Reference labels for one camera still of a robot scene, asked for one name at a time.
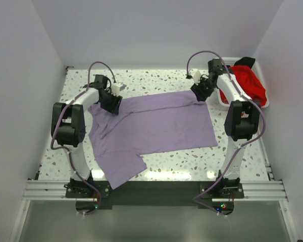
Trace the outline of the purple t shirt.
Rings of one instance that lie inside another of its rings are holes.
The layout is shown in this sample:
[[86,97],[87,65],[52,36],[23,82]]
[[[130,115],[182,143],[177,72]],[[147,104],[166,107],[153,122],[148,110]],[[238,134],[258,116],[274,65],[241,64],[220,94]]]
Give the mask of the purple t shirt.
[[142,155],[218,145],[207,104],[192,91],[126,98],[118,114],[98,104],[88,111],[94,157],[112,189],[147,169]]

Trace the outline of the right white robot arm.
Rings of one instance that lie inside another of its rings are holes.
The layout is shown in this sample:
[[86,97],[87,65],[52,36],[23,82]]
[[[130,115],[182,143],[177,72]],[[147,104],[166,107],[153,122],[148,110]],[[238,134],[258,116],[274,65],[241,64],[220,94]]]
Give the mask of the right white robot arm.
[[232,192],[242,192],[240,188],[240,168],[247,142],[258,130],[260,103],[252,99],[238,84],[231,68],[218,58],[208,62],[208,75],[195,71],[191,77],[191,87],[197,101],[206,101],[214,89],[220,89],[229,103],[224,122],[224,130],[228,136],[228,146],[223,166],[218,178],[203,194],[216,193],[220,198],[227,198]]

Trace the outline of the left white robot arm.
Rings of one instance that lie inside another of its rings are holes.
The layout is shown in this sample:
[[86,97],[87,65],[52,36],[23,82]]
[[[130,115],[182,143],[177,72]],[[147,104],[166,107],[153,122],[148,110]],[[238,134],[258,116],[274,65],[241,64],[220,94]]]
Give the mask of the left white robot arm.
[[123,89],[124,84],[111,81],[104,75],[95,75],[94,81],[86,84],[73,99],[53,105],[50,148],[63,149],[67,154],[71,168],[70,182],[65,186],[68,191],[84,198],[98,192],[83,150],[86,135],[84,113],[93,104],[100,104],[103,110],[118,114]]

